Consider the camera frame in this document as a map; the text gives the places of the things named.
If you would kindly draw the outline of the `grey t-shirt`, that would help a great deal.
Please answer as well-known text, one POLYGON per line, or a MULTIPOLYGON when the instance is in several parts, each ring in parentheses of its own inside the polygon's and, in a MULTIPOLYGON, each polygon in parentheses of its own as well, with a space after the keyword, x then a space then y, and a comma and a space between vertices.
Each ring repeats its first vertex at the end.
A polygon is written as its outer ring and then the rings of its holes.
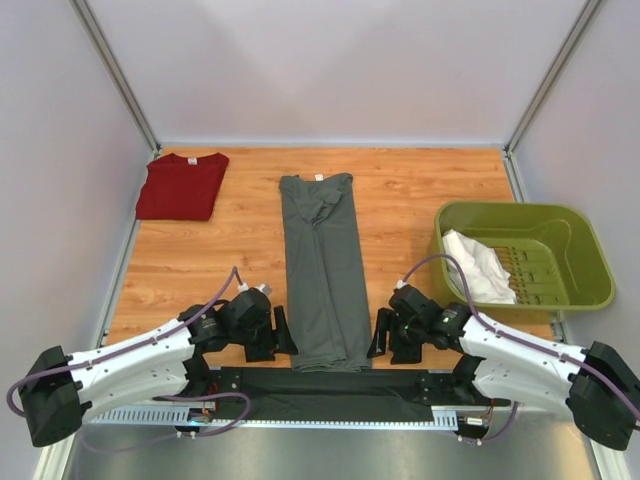
POLYGON ((280 179, 287 313, 299 372, 369 369, 372 339, 353 176, 280 179))

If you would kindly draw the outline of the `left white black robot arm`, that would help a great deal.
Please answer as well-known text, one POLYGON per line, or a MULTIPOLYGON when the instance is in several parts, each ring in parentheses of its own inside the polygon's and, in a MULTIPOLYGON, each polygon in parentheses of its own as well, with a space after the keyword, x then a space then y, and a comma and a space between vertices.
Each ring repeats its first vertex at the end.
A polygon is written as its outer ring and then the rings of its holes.
POLYGON ((298 352, 283 307, 255 287, 193 305, 111 346, 45 350, 17 389, 33 446, 57 443, 101 414, 141 401, 217 402, 221 383, 204 356, 229 345, 243 347, 248 362, 298 352))

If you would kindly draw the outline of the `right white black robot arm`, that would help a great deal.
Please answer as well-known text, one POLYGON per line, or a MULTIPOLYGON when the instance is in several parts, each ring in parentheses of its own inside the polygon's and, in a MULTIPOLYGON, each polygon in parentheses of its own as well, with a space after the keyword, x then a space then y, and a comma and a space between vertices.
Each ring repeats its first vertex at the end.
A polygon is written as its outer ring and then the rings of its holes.
POLYGON ((544 409, 617 451, 639 429, 639 378, 608 344, 544 340, 463 303, 442 307, 403 283, 379 309, 367 355, 417 364, 425 344, 460 353, 450 390, 462 403, 483 396, 544 409))

